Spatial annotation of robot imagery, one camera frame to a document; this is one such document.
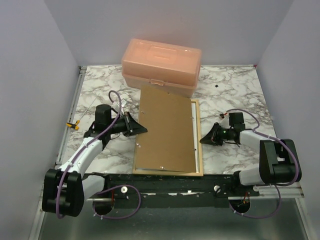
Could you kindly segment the brown backing board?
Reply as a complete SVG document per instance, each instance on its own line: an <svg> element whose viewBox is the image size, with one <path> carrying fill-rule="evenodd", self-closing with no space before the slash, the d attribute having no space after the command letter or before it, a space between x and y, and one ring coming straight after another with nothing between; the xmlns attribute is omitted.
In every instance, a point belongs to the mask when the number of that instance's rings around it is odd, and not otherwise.
<svg viewBox="0 0 320 240"><path fill-rule="evenodd" d="M196 176L197 146L191 99L150 86L140 91L134 172Z"/></svg>

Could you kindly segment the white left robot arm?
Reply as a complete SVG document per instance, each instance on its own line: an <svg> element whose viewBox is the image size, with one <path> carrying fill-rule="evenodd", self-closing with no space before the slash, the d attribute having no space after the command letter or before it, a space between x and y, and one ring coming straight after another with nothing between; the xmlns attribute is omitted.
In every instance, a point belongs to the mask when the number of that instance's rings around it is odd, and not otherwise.
<svg viewBox="0 0 320 240"><path fill-rule="evenodd" d="M131 137L148 130L139 124L129 112L116 111L108 104L96 107L94 122L85 132L83 142L72 157L58 169L49 169L44 177L42 210L55 213L58 218L77 217L89 197L97 194L104 198L110 194L111 185L103 176L84 178L92 161L104 150L111 136L123 134Z"/></svg>

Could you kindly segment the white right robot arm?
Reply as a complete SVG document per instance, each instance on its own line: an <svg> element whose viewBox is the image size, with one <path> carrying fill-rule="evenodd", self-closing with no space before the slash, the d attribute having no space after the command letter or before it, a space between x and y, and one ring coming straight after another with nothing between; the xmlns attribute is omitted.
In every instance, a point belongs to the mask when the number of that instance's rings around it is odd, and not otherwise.
<svg viewBox="0 0 320 240"><path fill-rule="evenodd" d="M259 153L258 167L236 171L232 176L230 191L241 196L248 186L290 186L302 178L295 143L291 139L279 139L256 128L246 128L243 111L231 109L221 114L228 119L228 126L215 122L211 130L200 140L201 144L222 146L223 144L244 145Z"/></svg>

